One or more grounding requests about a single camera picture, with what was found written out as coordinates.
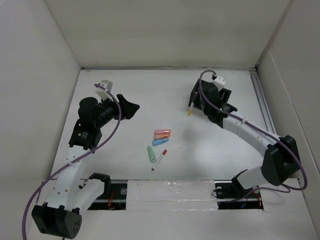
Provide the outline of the green highlighter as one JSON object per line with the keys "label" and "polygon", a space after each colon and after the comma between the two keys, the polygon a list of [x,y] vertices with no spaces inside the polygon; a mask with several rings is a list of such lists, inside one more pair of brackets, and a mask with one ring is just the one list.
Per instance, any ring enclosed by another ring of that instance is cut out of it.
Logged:
{"label": "green highlighter", "polygon": [[150,162],[155,163],[157,159],[156,159],[155,153],[154,153],[151,146],[147,147],[147,153],[148,153],[148,157],[149,157]]}

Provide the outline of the orange highlighter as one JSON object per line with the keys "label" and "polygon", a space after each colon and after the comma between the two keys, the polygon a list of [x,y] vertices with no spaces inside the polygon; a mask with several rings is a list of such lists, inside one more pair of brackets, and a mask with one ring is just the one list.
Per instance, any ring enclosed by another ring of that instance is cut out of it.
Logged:
{"label": "orange highlighter", "polygon": [[170,133],[163,133],[163,134],[155,134],[153,136],[154,140],[158,140],[158,139],[165,139],[165,138],[169,138],[171,136]]}

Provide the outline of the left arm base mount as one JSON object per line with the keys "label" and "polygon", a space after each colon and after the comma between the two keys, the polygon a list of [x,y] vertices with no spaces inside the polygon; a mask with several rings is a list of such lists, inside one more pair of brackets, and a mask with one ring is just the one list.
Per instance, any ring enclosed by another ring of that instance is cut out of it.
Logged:
{"label": "left arm base mount", "polygon": [[100,195],[88,210],[125,210],[127,202],[128,182],[125,180],[110,180],[107,192]]}

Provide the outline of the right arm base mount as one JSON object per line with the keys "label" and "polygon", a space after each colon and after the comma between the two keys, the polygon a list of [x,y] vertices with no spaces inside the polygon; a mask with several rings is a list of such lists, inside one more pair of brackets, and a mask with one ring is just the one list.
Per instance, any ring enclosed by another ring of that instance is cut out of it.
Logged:
{"label": "right arm base mount", "polygon": [[238,181],[238,175],[231,180],[215,180],[211,195],[217,199],[219,210],[263,210],[264,205],[259,191],[254,187],[244,189]]}

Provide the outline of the black slatted pen holder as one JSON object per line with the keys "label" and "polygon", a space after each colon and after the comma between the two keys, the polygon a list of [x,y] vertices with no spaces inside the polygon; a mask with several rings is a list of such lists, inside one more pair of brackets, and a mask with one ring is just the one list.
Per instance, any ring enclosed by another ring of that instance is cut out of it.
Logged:
{"label": "black slatted pen holder", "polygon": [[[231,90],[226,88],[222,88],[219,90],[214,83],[204,80],[201,81],[201,86],[205,97],[216,107],[221,108],[223,105],[228,103],[229,97],[232,93]],[[194,108],[204,110],[205,107],[209,107],[209,110],[211,110],[212,107],[208,104],[208,102],[204,99],[203,95],[200,92],[199,81],[196,82],[190,93],[188,107],[190,106],[192,97],[195,93],[197,93],[197,97],[194,100]]]}

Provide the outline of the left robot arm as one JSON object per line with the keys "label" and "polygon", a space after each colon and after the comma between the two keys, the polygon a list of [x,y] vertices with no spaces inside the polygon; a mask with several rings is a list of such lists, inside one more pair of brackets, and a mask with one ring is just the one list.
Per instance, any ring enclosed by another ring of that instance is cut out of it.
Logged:
{"label": "left robot arm", "polygon": [[98,198],[111,194],[109,175],[93,173],[80,188],[88,163],[83,155],[94,153],[102,137],[101,128],[111,120],[129,120],[140,106],[127,101],[122,94],[110,95],[99,102],[86,97],[79,103],[78,120],[69,140],[66,167],[57,175],[54,188],[42,205],[35,205],[31,216],[42,234],[74,239],[82,225],[83,214]]}

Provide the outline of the blue highlighter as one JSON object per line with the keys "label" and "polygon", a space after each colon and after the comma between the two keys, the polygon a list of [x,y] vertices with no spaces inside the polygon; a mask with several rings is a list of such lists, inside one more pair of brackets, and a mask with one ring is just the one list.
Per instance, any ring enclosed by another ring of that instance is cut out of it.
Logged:
{"label": "blue highlighter", "polygon": [[169,138],[161,138],[161,139],[155,139],[152,141],[153,146],[159,146],[161,144],[167,143],[169,141]]}

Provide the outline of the long red marker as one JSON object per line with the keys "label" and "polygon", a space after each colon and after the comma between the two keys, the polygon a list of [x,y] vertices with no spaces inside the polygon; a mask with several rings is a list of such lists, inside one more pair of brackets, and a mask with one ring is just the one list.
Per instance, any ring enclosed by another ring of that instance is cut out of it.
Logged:
{"label": "long red marker", "polygon": [[166,155],[166,153],[167,153],[167,150],[165,149],[165,150],[162,152],[162,154],[158,157],[158,159],[156,160],[156,162],[154,163],[154,165],[152,166],[152,168],[151,168],[151,171],[152,171],[152,172],[156,169],[156,167],[158,166],[158,164],[160,163],[160,161],[163,159],[163,157]]}

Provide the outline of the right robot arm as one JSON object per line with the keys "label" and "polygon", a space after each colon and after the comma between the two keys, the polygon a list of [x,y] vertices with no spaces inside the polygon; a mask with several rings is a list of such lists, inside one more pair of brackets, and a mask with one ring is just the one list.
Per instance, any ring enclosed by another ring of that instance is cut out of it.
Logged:
{"label": "right robot arm", "polygon": [[289,135],[272,134],[248,122],[236,107],[228,103],[230,94],[228,89],[218,89],[213,82],[198,79],[188,105],[201,109],[212,123],[237,135],[262,156],[260,165],[245,169],[231,179],[232,193],[243,197],[249,190],[264,184],[294,190],[285,181],[302,167],[295,139]]}

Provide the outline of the yellow capped marker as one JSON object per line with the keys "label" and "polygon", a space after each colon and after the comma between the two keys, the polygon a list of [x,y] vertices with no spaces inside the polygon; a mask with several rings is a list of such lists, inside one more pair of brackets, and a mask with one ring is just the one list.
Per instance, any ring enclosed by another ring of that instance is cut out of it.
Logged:
{"label": "yellow capped marker", "polygon": [[193,95],[193,97],[191,98],[191,103],[190,103],[190,106],[188,108],[187,116],[190,116],[192,114],[192,111],[193,111],[193,108],[194,108],[194,105],[195,105],[194,101],[195,101],[197,95],[198,95],[198,93],[196,92]]}

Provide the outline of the pink highlighter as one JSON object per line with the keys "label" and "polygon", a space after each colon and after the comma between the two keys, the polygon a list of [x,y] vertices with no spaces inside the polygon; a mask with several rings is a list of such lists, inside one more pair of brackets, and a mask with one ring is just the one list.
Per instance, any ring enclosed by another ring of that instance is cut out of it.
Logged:
{"label": "pink highlighter", "polygon": [[154,131],[155,135],[165,135],[165,134],[171,134],[171,130],[170,129],[156,129]]}

